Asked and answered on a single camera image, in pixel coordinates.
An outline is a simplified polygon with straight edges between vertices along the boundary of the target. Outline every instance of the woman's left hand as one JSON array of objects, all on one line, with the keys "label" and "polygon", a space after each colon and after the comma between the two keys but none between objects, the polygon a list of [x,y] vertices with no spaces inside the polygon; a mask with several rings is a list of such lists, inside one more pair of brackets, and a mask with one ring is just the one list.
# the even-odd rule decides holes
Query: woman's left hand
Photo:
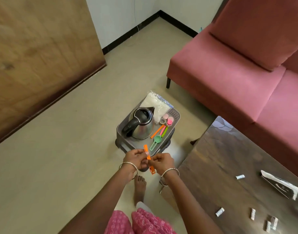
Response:
[{"label": "woman's left hand", "polygon": [[[123,162],[131,162],[138,169],[144,169],[148,167],[147,156],[148,155],[145,153],[143,149],[133,149],[125,154]],[[134,172],[136,171],[135,167],[128,163],[124,163],[122,167],[129,168],[132,174],[134,174]]]}]

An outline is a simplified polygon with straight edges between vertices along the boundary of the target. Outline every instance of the silver bangle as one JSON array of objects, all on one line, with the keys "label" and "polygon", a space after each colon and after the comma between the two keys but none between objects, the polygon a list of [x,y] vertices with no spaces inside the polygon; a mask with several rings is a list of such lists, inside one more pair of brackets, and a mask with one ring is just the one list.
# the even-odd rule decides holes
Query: silver bangle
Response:
[{"label": "silver bangle", "polygon": [[160,184],[163,185],[163,186],[168,186],[168,185],[165,185],[165,184],[162,183],[162,177],[163,177],[164,174],[165,174],[166,172],[168,172],[169,170],[176,170],[177,173],[178,173],[178,176],[179,176],[179,171],[178,171],[178,169],[176,169],[176,168],[169,168],[169,169],[167,169],[165,172],[163,172],[163,174],[162,174],[162,176],[161,176],[161,178],[160,178]]},{"label": "silver bangle", "polygon": [[119,169],[122,167],[122,165],[123,165],[124,163],[131,164],[131,165],[133,165],[133,166],[136,168],[137,174],[136,174],[136,176],[132,179],[132,180],[134,180],[134,179],[137,177],[137,175],[138,175],[138,169],[137,169],[137,167],[136,167],[135,164],[133,164],[133,163],[130,163],[130,162],[123,162],[123,163],[120,164]]}]

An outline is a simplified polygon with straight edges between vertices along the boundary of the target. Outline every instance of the stainless steel kettle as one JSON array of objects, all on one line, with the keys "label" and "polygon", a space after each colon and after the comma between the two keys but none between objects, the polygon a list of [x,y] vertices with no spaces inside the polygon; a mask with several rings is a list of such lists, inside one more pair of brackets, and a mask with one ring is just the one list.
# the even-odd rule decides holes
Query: stainless steel kettle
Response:
[{"label": "stainless steel kettle", "polygon": [[122,129],[122,134],[136,139],[149,137],[154,129],[153,112],[154,107],[137,108],[132,111],[129,122]]}]

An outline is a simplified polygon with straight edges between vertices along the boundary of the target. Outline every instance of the woman's right hand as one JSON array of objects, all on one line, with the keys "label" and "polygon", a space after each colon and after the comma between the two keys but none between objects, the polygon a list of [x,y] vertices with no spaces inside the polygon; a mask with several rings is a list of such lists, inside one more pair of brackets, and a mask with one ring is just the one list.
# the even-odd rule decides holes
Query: woman's right hand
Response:
[{"label": "woman's right hand", "polygon": [[175,168],[174,159],[169,153],[157,153],[151,157],[151,160],[148,160],[148,164],[153,166],[160,176],[162,176],[167,169]]}]

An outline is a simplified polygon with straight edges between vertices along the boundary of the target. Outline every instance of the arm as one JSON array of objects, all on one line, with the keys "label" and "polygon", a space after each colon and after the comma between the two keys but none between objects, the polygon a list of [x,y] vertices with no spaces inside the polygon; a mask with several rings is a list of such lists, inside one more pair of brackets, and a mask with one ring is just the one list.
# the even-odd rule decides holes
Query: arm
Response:
[{"label": "arm", "polygon": [[[138,169],[147,167],[143,149],[126,153],[124,162]],[[123,164],[98,194],[59,232],[59,234],[103,234],[125,185],[134,177],[135,167]]]},{"label": "arm", "polygon": [[[153,165],[161,175],[167,169],[174,168],[174,159],[169,153],[160,153],[151,157],[149,165]],[[168,171],[163,177],[173,192],[188,234],[223,234],[201,208],[175,170]]]}]

